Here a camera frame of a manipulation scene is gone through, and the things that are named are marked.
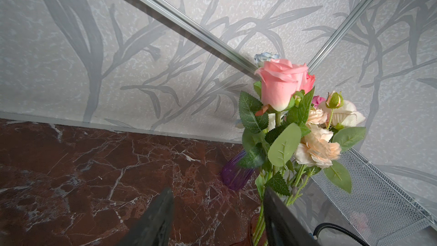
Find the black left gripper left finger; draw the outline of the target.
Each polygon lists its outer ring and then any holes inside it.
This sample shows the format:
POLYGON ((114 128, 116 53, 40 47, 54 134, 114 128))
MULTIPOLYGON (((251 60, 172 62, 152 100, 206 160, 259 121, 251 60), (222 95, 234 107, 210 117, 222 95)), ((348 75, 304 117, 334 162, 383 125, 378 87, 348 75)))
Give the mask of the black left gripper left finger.
POLYGON ((167 246, 174 217, 174 196, 165 188, 117 243, 119 246, 167 246))

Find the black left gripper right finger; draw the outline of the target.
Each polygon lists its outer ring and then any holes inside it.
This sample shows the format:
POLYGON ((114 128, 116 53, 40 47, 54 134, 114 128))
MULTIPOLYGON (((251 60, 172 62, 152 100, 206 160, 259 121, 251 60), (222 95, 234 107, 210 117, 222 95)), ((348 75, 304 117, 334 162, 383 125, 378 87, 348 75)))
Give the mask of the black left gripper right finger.
POLYGON ((270 187, 263 207, 269 246, 319 246, 270 187))

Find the blue purple glass vase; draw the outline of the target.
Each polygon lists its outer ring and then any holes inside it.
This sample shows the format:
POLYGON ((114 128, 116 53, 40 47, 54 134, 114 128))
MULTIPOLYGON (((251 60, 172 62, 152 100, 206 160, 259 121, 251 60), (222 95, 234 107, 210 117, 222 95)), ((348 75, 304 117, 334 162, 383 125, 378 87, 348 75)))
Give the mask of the blue purple glass vase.
POLYGON ((245 155, 246 151, 243 150, 230 161, 228 161, 220 172, 223 184, 233 191, 239 191, 243 189, 250 180, 252 174, 255 172, 254 169, 246 169, 238 165, 245 155))

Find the light pink rosebud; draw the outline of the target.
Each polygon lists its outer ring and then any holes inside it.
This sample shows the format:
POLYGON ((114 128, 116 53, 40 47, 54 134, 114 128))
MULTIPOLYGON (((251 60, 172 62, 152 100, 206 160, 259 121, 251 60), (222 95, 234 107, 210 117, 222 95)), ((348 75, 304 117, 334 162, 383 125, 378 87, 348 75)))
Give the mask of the light pink rosebud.
POLYGON ((313 96, 313 89, 307 94, 301 91, 302 82, 309 74, 308 67, 292 64, 287 59, 275 59, 265 62, 255 74, 260 78, 254 84, 258 97, 241 92, 239 98, 246 155, 238 165, 261 169, 259 190, 270 186, 282 195, 289 195, 284 173, 290 171, 289 162, 305 135, 303 123, 308 113, 308 109, 297 106, 309 105, 313 96), (275 128, 264 133, 270 113, 275 114, 275 128))

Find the small magenta rose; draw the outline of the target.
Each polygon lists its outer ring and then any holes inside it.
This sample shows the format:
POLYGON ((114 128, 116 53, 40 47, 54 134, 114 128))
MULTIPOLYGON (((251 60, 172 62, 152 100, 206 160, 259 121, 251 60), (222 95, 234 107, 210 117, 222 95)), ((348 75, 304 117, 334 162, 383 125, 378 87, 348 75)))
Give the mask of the small magenta rose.
POLYGON ((314 108, 318 108, 320 104, 323 104, 326 101, 324 97, 314 96, 312 99, 312 105, 314 108))

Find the large salmon rose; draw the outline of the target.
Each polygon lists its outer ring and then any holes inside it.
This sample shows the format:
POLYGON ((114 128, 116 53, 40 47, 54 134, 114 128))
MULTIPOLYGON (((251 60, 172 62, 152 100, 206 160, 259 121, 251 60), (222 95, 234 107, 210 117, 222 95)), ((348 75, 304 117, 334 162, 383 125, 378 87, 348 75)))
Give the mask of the large salmon rose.
POLYGON ((305 94, 309 93, 314 87, 315 75, 306 74, 305 80, 302 82, 301 91, 305 94))

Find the white blue rose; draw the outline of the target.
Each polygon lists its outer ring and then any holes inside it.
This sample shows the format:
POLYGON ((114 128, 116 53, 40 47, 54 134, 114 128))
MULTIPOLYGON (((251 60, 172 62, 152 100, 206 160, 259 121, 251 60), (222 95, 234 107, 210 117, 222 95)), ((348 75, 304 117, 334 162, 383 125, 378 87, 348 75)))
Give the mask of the white blue rose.
MULTIPOLYGON (((269 118, 269 124, 268 124, 267 128, 264 129, 264 133, 267 133, 275 128, 275 114, 274 113, 268 114, 268 118, 269 118)), ((235 127, 237 129, 243 129, 244 125, 242 124, 241 120, 237 120, 235 123, 235 127)))
POLYGON ((280 56, 278 54, 263 52, 261 54, 256 54, 254 56, 254 61, 258 67, 263 67, 265 62, 269 62, 271 60, 275 60, 275 59, 279 59, 279 58, 280 58, 280 56))

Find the red glass vase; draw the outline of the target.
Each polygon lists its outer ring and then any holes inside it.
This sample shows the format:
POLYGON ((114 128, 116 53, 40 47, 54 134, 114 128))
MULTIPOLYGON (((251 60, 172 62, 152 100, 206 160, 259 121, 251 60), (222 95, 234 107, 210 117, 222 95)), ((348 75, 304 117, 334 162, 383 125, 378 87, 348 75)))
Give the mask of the red glass vase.
POLYGON ((267 234, 264 221, 258 227, 259 213, 253 215, 248 225, 247 235, 243 240, 231 244, 231 246, 268 246, 267 234))

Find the peach rose spray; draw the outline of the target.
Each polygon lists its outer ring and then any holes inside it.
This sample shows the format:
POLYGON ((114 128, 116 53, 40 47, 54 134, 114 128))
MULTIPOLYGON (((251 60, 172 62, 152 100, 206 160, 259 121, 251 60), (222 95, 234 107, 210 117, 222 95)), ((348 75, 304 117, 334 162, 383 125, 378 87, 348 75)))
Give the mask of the peach rose spray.
MULTIPOLYGON (((328 109, 338 109, 343 106, 344 98, 341 93, 332 92, 325 101, 328 109)), ((331 142, 334 133, 325 128, 328 114, 322 109, 314 108, 312 101, 309 105, 299 104, 298 108, 308 109, 307 119, 303 123, 304 136, 300 140, 292 160, 289 162, 289 179, 292 193, 285 200, 290 206, 302 196, 302 190, 307 186, 309 178, 324 169, 329 169, 340 158, 339 143, 331 142)))

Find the peach cream rose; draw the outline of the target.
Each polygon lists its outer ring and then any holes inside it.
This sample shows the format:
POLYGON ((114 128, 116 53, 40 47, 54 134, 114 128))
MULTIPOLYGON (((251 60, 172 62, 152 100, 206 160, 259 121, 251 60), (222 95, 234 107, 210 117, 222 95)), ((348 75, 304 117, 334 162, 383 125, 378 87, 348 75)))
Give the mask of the peach cream rose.
POLYGON ((366 118, 352 102, 344 100, 343 106, 334 110, 328 109, 323 102, 318 108, 328 114, 328 120, 324 126, 334 133, 331 142, 340 144, 341 151, 349 150, 365 138, 366 128, 358 125, 366 118))

